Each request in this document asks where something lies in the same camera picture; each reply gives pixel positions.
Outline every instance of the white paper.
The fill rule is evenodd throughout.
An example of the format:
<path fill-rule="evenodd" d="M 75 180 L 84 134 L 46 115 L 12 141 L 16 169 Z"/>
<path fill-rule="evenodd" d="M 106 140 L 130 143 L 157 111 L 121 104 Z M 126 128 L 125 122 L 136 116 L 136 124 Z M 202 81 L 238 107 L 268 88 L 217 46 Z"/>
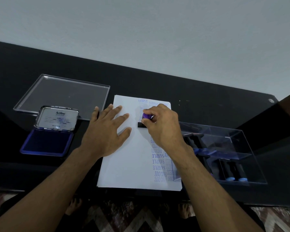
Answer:
<path fill-rule="evenodd" d="M 104 157 L 98 179 L 98 187 L 136 188 L 180 191 L 181 181 L 173 181 L 172 161 L 158 147 L 147 128 L 138 128 L 143 109 L 159 103 L 171 108 L 169 102 L 115 95 L 114 107 L 122 105 L 117 116 L 129 113 L 129 118 L 118 128 L 120 133 L 131 127 L 130 137 L 112 155 Z"/>

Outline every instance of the patterned rug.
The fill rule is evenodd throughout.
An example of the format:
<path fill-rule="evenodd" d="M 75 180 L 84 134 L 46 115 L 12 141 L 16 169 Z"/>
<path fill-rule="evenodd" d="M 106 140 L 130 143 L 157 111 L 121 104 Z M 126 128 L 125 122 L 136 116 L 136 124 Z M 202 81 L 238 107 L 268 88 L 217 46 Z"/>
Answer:
<path fill-rule="evenodd" d="M 0 205 L 14 195 L 0 194 Z M 290 208 L 252 207 L 267 232 L 290 232 Z M 168 213 L 168 204 L 143 204 L 104 201 L 89 207 L 84 225 L 95 223 L 100 232 L 163 232 L 160 216 Z"/>

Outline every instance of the hand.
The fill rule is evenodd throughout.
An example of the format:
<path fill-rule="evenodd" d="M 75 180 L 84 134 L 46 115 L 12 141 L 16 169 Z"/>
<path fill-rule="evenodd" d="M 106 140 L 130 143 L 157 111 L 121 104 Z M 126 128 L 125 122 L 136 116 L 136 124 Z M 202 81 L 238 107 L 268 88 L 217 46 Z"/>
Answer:
<path fill-rule="evenodd" d="M 113 105 L 110 104 L 101 112 L 98 118 L 99 108 L 96 107 L 78 150 L 86 153 L 89 159 L 96 161 L 100 157 L 108 156 L 120 148 L 131 133 L 131 128 L 129 127 L 120 135 L 117 134 L 119 126 L 129 117 L 127 113 L 113 120 L 121 109 L 122 106 L 113 109 Z"/>
<path fill-rule="evenodd" d="M 176 112 L 166 105 L 159 104 L 156 107 L 144 109 L 143 113 L 154 115 L 151 120 L 142 119 L 142 123 L 147 127 L 155 143 L 164 149 L 171 158 L 175 150 L 187 146 L 182 137 Z"/>

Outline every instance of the black desk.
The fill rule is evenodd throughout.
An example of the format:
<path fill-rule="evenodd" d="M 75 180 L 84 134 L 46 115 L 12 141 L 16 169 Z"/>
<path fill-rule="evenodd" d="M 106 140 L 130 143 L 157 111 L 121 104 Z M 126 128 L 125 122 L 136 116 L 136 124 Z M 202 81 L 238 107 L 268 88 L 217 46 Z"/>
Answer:
<path fill-rule="evenodd" d="M 40 74 L 110 85 L 107 105 L 113 102 L 116 94 L 150 97 L 169 101 L 180 121 L 227 128 L 236 128 L 269 108 L 272 103 L 268 99 L 277 101 L 269 94 L 0 42 L 0 111 L 26 131 L 31 130 L 35 117 L 17 113 L 13 107 Z M 70 152 L 80 145 L 87 125 L 87 121 L 78 121 L 78 130 Z M 64 159 L 27 155 L 20 157 L 17 151 L 13 154 L 4 153 L 0 155 L 0 189 L 30 190 L 53 172 Z M 101 160 L 81 184 L 79 191 L 83 194 L 90 196 L 94 193 L 95 197 L 150 195 L 163 196 L 163 199 L 187 199 L 185 192 L 178 195 L 165 191 L 96 188 L 100 164 Z M 225 188 L 235 200 L 244 203 L 290 205 L 290 197 L 285 198 L 284 192 L 273 195 L 275 192 L 270 186 Z"/>

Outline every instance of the person's right hand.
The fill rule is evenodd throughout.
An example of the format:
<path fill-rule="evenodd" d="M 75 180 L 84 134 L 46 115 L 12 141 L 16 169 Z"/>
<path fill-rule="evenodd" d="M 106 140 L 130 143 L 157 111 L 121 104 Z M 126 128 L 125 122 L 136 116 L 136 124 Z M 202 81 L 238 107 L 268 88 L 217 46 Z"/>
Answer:
<path fill-rule="evenodd" d="M 156 107 L 144 109 L 143 113 L 154 115 L 151 120 L 143 118 L 142 123 L 147 127 L 155 143 L 164 149 L 171 158 L 174 151 L 187 146 L 182 137 L 176 112 L 166 105 L 159 104 Z"/>

